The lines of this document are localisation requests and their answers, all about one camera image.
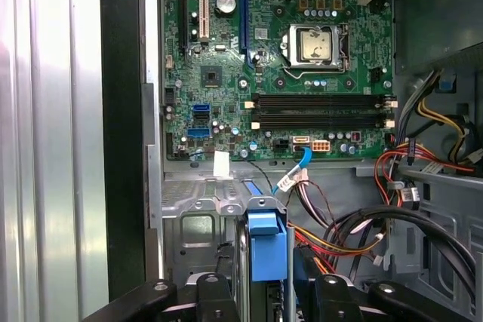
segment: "white label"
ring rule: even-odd
[[[214,152],[213,176],[229,177],[229,152]]]
[[[234,35],[229,41],[230,48],[238,48],[238,36]]]
[[[439,171],[443,170],[443,165],[438,164],[437,162],[431,162],[426,167],[423,168],[424,173],[433,173],[437,174]]]
[[[255,39],[268,39],[269,30],[267,28],[255,28]]]

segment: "blue plastic tab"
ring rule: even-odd
[[[277,234],[250,235],[251,280],[253,282],[287,279],[287,231],[278,217],[277,226]]]
[[[253,181],[245,181],[245,186],[247,187],[248,191],[254,196],[261,196],[263,195],[258,186],[254,184]]]
[[[250,235],[275,235],[278,233],[275,212],[249,213],[248,231]]]

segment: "sata port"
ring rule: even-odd
[[[292,136],[292,143],[308,145],[310,143],[310,136]]]

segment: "ram slot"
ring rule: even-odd
[[[247,61],[250,62],[248,59],[248,0],[238,0],[238,6],[240,7],[240,27],[238,30],[240,54],[245,54]]]
[[[202,43],[210,39],[210,8],[209,0],[199,0],[199,37]]]
[[[178,0],[178,34],[181,53],[188,51],[188,0]]]
[[[289,130],[289,129],[325,129],[356,130],[361,128],[385,128],[387,115],[252,115],[252,130]]]
[[[245,108],[260,111],[295,109],[376,109],[383,105],[381,95],[327,95],[327,94],[252,94],[252,103]]]

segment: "side panel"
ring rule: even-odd
[[[99,0],[0,0],[0,319],[108,302]]]

